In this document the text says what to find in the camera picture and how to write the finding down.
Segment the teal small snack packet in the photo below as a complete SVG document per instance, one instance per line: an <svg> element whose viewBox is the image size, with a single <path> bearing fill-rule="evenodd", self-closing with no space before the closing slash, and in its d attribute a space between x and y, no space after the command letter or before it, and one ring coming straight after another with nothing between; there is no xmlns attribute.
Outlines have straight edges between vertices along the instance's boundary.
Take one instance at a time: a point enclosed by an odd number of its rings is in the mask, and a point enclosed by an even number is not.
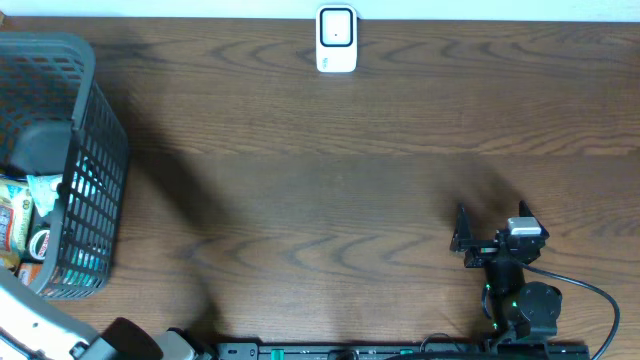
<svg viewBox="0 0 640 360"><path fill-rule="evenodd" d="M45 217L54 210L55 202L59 198L57 188L62 183L62 180L63 176L61 174L26 176L32 199L40 217Z"/></svg>

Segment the cream snack bag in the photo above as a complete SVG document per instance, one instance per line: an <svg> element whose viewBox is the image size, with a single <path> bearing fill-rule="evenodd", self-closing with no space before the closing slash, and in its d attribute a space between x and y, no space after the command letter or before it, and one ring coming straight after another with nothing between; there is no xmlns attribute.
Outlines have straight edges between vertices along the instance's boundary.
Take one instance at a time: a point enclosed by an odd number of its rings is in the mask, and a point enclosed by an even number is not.
<svg viewBox="0 0 640 360"><path fill-rule="evenodd" d="M26 183L1 178L1 266L19 266L26 251L33 199Z"/></svg>

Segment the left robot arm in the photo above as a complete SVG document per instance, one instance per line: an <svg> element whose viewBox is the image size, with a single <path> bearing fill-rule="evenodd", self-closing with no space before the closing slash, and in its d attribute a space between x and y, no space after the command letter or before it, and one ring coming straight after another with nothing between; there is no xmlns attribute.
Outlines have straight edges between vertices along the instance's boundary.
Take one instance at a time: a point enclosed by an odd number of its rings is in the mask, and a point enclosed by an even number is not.
<svg viewBox="0 0 640 360"><path fill-rule="evenodd" d="M216 359L217 351L170 329L152 337L118 317L104 331L68 315L1 271L1 341L25 359Z"/></svg>

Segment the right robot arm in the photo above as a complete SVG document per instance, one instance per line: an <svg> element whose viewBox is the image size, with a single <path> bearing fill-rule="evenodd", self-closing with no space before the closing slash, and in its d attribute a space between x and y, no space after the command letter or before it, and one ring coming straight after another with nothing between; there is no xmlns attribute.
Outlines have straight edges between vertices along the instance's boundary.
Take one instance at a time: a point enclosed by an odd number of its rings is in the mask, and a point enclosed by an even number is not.
<svg viewBox="0 0 640 360"><path fill-rule="evenodd" d="M518 216L485 240L474 237L468 214L458 207L450 250L464 255L465 267L484 270L482 306L494 325L494 334L484 341L486 350L544 347L557 334L562 293L543 282L528 282L524 276L524 268L540 257L548 238L548 231L525 202L519 203Z"/></svg>

